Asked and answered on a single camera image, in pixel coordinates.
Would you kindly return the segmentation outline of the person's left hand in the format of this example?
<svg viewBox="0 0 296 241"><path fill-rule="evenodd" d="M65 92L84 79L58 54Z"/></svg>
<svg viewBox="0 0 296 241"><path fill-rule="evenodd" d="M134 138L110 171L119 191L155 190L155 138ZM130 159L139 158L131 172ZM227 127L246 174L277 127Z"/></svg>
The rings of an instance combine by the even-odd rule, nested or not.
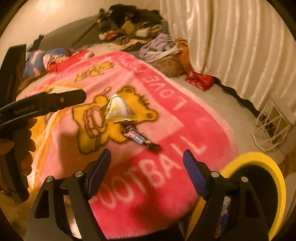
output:
<svg viewBox="0 0 296 241"><path fill-rule="evenodd" d="M19 125L1 127L1 140L11 142L8 150L1 154L1 188L15 203L29 198L27 177L32 172L31 152L36 149L30 128L35 123L34 120L26 120Z"/></svg>

